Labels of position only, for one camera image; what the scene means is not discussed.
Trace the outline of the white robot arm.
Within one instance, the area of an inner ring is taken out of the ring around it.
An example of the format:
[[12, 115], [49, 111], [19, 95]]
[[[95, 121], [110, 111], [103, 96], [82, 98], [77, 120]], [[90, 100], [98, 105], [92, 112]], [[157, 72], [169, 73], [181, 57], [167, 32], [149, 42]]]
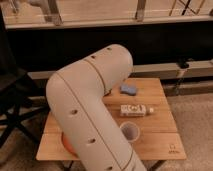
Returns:
[[112, 44], [61, 68], [47, 82], [51, 113], [87, 171], [146, 171], [103, 103], [132, 68], [130, 52]]

